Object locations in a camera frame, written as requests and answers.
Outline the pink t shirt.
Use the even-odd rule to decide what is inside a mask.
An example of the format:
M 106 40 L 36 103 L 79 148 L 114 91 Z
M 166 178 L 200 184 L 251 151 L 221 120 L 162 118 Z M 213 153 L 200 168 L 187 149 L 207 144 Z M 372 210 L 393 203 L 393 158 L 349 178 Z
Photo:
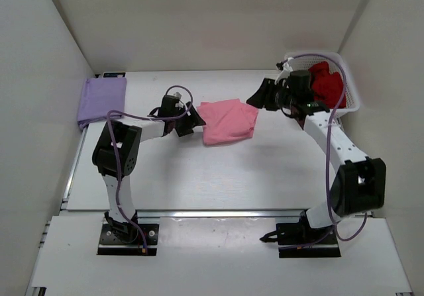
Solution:
M 201 102 L 197 112 L 205 121 L 204 145 L 215 146 L 252 138 L 259 110 L 239 99 L 229 99 Z

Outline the red t shirt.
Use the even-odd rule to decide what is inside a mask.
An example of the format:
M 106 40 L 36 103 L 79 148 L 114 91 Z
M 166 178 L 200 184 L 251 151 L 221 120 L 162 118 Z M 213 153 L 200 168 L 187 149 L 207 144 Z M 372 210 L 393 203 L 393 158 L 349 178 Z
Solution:
M 343 91 L 343 79 L 339 72 L 330 72 L 328 62 L 320 62 L 309 68 L 311 88 L 316 101 L 322 101 L 332 109 Z

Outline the purple t shirt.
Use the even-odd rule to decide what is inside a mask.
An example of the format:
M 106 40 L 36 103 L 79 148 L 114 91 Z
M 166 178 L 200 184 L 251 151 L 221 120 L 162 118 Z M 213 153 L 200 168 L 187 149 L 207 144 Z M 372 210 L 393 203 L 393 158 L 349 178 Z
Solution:
M 125 110 L 127 79 L 125 77 L 99 77 L 87 79 L 83 85 L 77 114 L 78 126 L 102 121 L 110 110 Z

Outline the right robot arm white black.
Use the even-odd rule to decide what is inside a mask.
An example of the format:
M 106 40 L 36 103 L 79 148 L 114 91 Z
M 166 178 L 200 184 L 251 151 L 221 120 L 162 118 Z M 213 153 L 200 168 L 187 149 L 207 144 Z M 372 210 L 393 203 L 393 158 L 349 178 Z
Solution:
M 279 81 L 264 79 L 247 104 L 257 109 L 281 111 L 316 141 L 325 154 L 325 168 L 333 168 L 334 179 L 325 178 L 325 202 L 300 214 L 295 224 L 280 225 L 265 234 L 262 242 L 294 237 L 291 249 L 310 248 L 337 233 L 346 217 L 367 213 L 384 206 L 386 165 L 357 148 L 335 122 L 335 109 L 315 98 L 311 74 L 306 70 L 290 72 Z

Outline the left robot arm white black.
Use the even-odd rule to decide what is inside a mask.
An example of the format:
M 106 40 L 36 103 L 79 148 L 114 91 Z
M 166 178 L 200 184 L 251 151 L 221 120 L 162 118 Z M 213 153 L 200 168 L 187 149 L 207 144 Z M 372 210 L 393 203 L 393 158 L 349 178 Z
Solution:
M 139 244 L 147 249 L 147 237 L 138 223 L 134 207 L 130 174 L 132 174 L 142 142 L 162 138 L 176 131 L 179 137 L 193 133 L 193 129 L 204 126 L 193 106 L 193 102 L 181 102 L 178 94 L 165 94 L 161 106 L 147 117 L 137 117 L 120 111 L 109 111 L 102 133 L 92 155 L 105 182 L 109 210 L 105 220 L 111 232 L 125 244 Z

